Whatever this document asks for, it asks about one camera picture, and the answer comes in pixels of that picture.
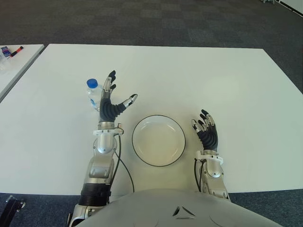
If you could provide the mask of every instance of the blue bottle cap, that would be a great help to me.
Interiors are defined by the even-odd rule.
[[[89,79],[88,81],[86,81],[86,83],[89,88],[96,88],[98,86],[98,82],[96,79]]]

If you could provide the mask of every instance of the black cable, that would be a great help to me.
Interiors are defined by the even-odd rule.
[[[201,188],[200,188],[200,186],[199,186],[198,179],[197,179],[196,164],[197,164],[197,159],[195,158],[195,165],[194,165],[195,180],[196,180],[196,184],[197,184],[198,190],[199,190],[199,192],[200,192],[200,191],[201,191]]]
[[[110,181],[110,188],[112,187],[112,184],[114,182],[114,178],[116,176],[116,173],[117,173],[117,170],[118,170],[118,167],[119,167],[119,163],[120,163],[120,158],[121,158],[121,137],[119,136],[119,156],[118,156],[118,161],[117,161],[117,165],[116,165],[112,180]]]
[[[201,191],[201,176],[202,176],[202,169],[203,169],[203,164],[204,164],[204,162],[206,162],[206,160],[204,159],[204,160],[201,161],[201,162],[202,162],[202,165],[201,165],[201,170],[200,170],[200,186],[199,186],[200,191]]]
[[[121,163],[124,165],[124,167],[125,167],[125,169],[126,169],[126,171],[127,171],[127,173],[128,173],[128,175],[129,175],[129,178],[131,179],[131,182],[132,182],[132,186],[133,186],[133,192],[134,192],[134,182],[133,182],[133,178],[132,178],[132,176],[131,176],[131,174],[130,174],[130,172],[128,171],[128,168],[126,167],[126,165],[124,164],[124,162],[122,161],[122,159],[120,159],[120,161],[121,161]]]

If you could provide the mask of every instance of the robot chest logo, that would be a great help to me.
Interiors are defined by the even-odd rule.
[[[186,209],[185,207],[177,207],[174,214],[172,215],[175,219],[195,219],[194,213]]]

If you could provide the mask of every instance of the plastic water bottle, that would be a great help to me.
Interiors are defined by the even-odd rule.
[[[86,81],[87,86],[89,87],[87,92],[92,106],[99,111],[100,109],[100,100],[102,95],[102,86],[98,86],[96,79],[89,79]]]

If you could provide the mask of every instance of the gray carpet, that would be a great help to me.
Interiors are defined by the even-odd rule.
[[[278,3],[0,0],[0,5],[0,44],[263,48],[303,92],[303,19]]]
[[[0,193],[0,212],[10,194]],[[64,227],[79,196],[15,195],[26,206],[16,213],[10,227]],[[231,193],[233,203],[269,218],[285,227],[303,227],[303,190]]]

